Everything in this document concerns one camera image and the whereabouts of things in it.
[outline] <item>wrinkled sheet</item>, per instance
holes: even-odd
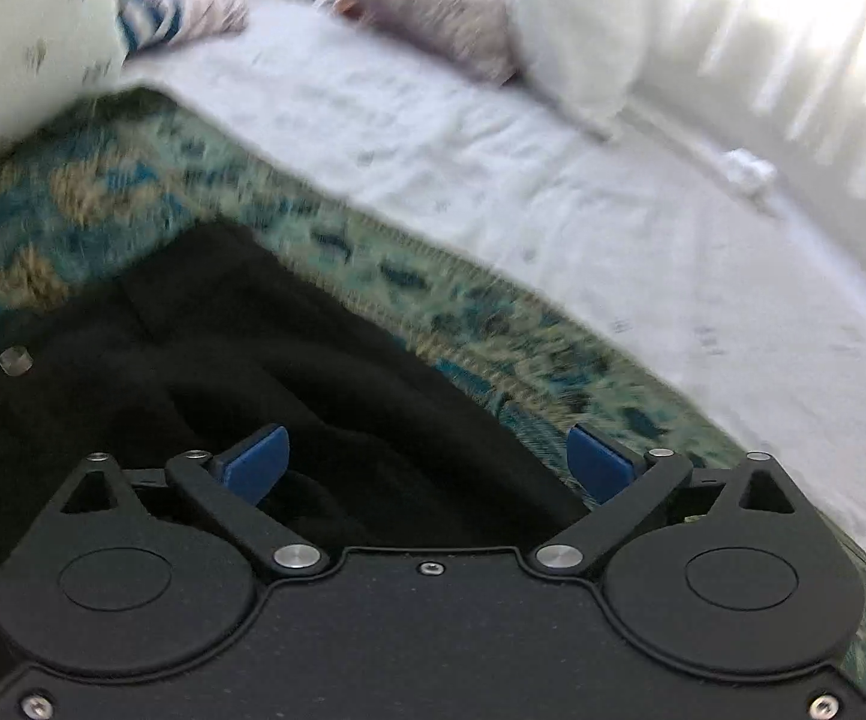
[[[249,2],[242,35],[132,60],[126,82],[544,295],[777,454],[866,550],[866,281],[787,203],[751,207],[642,124],[604,145],[523,90]]]

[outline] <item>blue gripper pad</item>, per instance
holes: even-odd
[[[641,457],[579,425],[566,434],[566,464],[597,503],[609,501],[645,470]]]
[[[290,437],[282,425],[267,425],[211,461],[211,473],[220,484],[247,503],[257,506],[286,473]]]

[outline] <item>bed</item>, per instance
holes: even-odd
[[[866,550],[866,278],[779,191],[726,191],[651,119],[605,145],[516,87],[305,4],[150,52],[163,90],[353,207],[496,269],[774,452]]]

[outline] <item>black fabric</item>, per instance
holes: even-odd
[[[0,563],[89,452],[162,466],[270,422],[291,468],[262,508],[331,552],[530,547],[585,513],[443,375],[242,228],[194,228],[16,342],[34,365],[0,370]]]

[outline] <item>patterned blanket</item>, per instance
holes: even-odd
[[[743,456],[526,290],[327,199],[152,92],[83,105],[0,161],[0,333],[217,217],[251,226],[293,271],[401,338],[578,493],[566,469],[577,422],[697,466]],[[837,535],[866,584],[866,556]],[[844,668],[866,688],[866,615]]]

